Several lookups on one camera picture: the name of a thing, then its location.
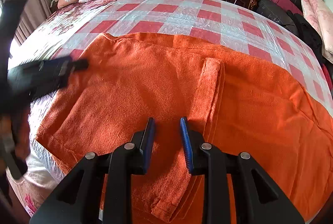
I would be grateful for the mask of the orange terry pants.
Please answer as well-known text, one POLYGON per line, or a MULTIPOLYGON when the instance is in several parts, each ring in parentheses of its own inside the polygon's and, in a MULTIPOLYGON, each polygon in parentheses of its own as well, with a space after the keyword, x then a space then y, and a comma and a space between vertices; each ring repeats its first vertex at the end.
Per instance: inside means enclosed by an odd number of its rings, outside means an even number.
POLYGON ((200 223, 201 178, 189 175, 179 121, 221 151, 246 151, 304 219, 332 193, 332 117, 288 71, 185 35, 100 34, 87 70, 59 90, 36 140, 68 173, 155 120, 148 172, 132 180, 134 223, 200 223))

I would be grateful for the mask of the black clothing pile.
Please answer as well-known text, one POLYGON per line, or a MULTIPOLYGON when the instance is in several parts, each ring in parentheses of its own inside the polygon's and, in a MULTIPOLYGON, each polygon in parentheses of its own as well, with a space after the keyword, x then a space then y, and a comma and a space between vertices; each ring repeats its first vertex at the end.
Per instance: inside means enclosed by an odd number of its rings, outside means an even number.
POLYGON ((299 39, 311 48, 318 62, 322 64, 322 38, 319 33, 300 14, 293 14, 288 10, 287 15, 295 23, 299 39))

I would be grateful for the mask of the floral bed sheet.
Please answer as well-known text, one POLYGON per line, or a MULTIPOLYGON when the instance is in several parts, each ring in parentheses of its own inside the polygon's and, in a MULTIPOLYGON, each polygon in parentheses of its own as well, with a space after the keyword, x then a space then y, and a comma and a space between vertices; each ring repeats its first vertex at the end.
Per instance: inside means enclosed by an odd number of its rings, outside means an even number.
MULTIPOLYGON (((164 32, 166 18, 160 21, 146 17, 158 4, 168 0, 95 0, 75 3, 53 13, 19 47, 10 67, 35 59, 71 55, 81 52, 100 33, 113 36, 135 32, 164 32)), ((9 184, 29 216, 32 216, 62 179, 51 154, 36 140, 37 130, 52 103, 52 95, 31 104, 30 156, 28 171, 19 180, 8 175, 9 184)))

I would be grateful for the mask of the red white checkered table cover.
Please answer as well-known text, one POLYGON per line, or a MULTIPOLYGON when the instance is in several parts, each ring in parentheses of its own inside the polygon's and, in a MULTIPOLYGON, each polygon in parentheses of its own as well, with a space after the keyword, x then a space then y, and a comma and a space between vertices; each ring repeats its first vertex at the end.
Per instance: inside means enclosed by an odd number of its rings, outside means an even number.
POLYGON ((273 21, 218 0, 168 0, 167 4, 158 4, 146 18, 166 18, 165 31, 151 33, 191 35, 278 65, 332 112, 331 94, 313 51, 273 21))

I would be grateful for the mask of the red folded cloth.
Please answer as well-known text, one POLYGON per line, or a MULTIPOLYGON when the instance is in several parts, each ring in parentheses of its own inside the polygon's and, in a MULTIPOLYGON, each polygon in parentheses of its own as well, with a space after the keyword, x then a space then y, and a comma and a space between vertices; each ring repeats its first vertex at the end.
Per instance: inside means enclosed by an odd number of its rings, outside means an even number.
POLYGON ((332 88, 333 88, 333 86, 332 86, 332 79, 331 79, 331 76, 329 74, 329 71, 328 71, 327 67, 324 64, 321 65, 321 68, 322 68, 324 77, 325 77, 325 79, 327 81, 328 87, 329 87, 329 89, 331 91, 332 88))

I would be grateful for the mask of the maroon cushion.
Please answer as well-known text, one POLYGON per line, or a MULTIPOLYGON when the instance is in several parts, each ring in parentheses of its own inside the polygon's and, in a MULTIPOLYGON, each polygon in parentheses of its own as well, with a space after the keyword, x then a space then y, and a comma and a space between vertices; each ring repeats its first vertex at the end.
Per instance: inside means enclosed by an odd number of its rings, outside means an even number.
POLYGON ((282 8, 285 12, 291 11, 293 14, 302 15, 302 11, 290 0, 270 0, 280 8, 282 8))

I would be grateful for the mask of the large pink floral pillow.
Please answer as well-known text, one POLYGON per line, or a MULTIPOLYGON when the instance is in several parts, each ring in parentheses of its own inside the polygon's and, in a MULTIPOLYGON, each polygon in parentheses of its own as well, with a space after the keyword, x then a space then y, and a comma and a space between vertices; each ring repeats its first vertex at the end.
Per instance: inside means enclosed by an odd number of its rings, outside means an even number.
POLYGON ((301 0, 304 19, 322 39, 322 55, 332 63, 332 11, 323 0, 301 0))

